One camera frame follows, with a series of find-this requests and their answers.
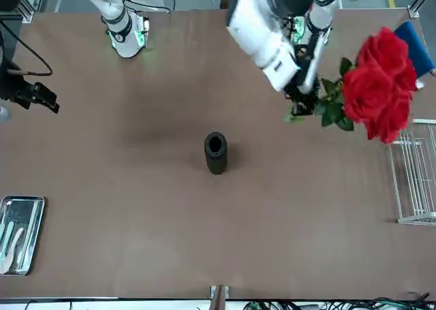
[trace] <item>metal wire rack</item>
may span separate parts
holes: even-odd
[[[415,119],[388,147],[388,153],[398,222],[436,226],[436,121]]]

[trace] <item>white tool in tray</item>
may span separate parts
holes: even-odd
[[[27,275],[45,200],[7,196],[0,202],[0,275]]]

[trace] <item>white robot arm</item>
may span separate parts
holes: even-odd
[[[146,46],[148,18],[139,11],[167,10],[163,0],[89,0],[102,13],[112,45],[123,58],[132,58]]]
[[[275,90],[282,91],[292,80],[301,93],[309,93],[337,8],[337,0],[231,0],[227,26]],[[288,16],[305,17],[299,42],[307,52],[303,60],[281,30],[281,19]]]

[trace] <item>table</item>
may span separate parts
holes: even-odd
[[[405,10],[342,10],[320,65]],[[33,272],[0,297],[232,298],[436,296],[432,227],[397,224],[385,148],[362,127],[283,122],[275,93],[225,29],[225,12],[151,16],[151,48],[111,49],[99,16],[42,14],[21,36],[54,67],[54,115],[13,107],[1,125],[0,192],[44,195]],[[16,60],[40,68],[22,48]],[[432,86],[414,101],[434,114]],[[206,168],[221,131],[228,171]]]

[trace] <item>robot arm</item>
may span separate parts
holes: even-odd
[[[336,8],[337,0],[231,0],[227,26],[274,89],[282,91],[292,80],[309,93]],[[296,46],[283,35],[280,20],[287,16],[305,17],[301,43],[308,61],[297,59]]]
[[[0,12],[10,12],[18,7],[20,0],[0,0]],[[5,32],[9,33],[23,43],[18,36],[0,20],[0,25],[5,29]],[[26,44],[23,44],[26,48],[32,51]],[[49,76],[52,73],[49,68],[48,73],[35,73],[23,71],[17,64],[10,60],[5,55],[5,46],[3,36],[0,32],[0,98],[9,100],[16,104],[19,104],[25,109],[29,109],[31,104],[41,104],[54,113],[58,113],[59,105],[56,102],[57,96],[48,87],[40,82],[32,84],[25,80],[25,76]],[[8,117],[8,111],[0,106],[0,121],[4,121]]]
[[[146,46],[148,18],[136,12],[166,9],[163,0],[89,0],[102,13],[112,46],[123,58],[132,58]]]

